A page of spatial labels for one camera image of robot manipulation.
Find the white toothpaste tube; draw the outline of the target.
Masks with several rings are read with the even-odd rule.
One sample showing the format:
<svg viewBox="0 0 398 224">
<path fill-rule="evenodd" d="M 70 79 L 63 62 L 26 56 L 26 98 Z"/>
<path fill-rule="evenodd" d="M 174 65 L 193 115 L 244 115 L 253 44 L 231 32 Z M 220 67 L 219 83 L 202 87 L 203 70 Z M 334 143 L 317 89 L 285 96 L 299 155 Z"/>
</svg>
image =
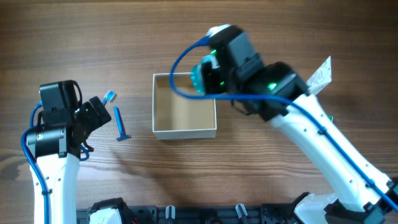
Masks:
<svg viewBox="0 0 398 224">
<path fill-rule="evenodd" d="M 307 80 L 306 84 L 311 94 L 317 95 L 332 81 L 331 56 Z"/>
</svg>

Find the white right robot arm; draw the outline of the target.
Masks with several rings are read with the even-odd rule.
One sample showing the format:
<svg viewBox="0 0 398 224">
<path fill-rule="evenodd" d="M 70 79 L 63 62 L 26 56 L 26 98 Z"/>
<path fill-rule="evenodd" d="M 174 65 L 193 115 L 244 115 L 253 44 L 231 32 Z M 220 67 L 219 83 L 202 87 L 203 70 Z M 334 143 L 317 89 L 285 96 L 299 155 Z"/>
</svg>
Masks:
<svg viewBox="0 0 398 224">
<path fill-rule="evenodd" d="M 211 28 L 211 52 L 195 75 L 206 97 L 241 103 L 290 139 L 323 174 L 332 193 L 305 192 L 283 207 L 266 205 L 279 223 L 382 223 L 397 210 L 397 182 L 375 168 L 331 122 L 307 84 L 286 63 L 265 64 L 242 29 Z"/>
</svg>

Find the blue mouthwash bottle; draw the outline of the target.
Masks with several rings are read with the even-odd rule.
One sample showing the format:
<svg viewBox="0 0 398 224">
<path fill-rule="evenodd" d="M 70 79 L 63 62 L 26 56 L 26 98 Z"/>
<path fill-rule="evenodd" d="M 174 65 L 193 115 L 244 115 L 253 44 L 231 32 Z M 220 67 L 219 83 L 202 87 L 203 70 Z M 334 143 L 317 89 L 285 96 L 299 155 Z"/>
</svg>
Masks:
<svg viewBox="0 0 398 224">
<path fill-rule="evenodd" d="M 199 94 L 206 92 L 205 77 L 216 69 L 217 61 L 214 55 L 206 55 L 198 65 L 194 65 L 190 74 L 193 87 Z"/>
</svg>

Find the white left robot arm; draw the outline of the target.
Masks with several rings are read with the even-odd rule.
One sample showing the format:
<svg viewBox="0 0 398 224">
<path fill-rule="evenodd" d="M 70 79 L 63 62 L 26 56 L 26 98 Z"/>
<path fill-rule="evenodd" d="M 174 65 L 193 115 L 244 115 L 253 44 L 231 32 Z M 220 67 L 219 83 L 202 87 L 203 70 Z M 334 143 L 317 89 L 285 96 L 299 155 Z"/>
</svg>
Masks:
<svg viewBox="0 0 398 224">
<path fill-rule="evenodd" d="M 80 163 L 93 147 L 90 134 L 111 121 L 97 97 L 80 106 L 43 99 L 21 137 L 34 184 L 34 223 L 76 223 L 76 183 Z"/>
</svg>

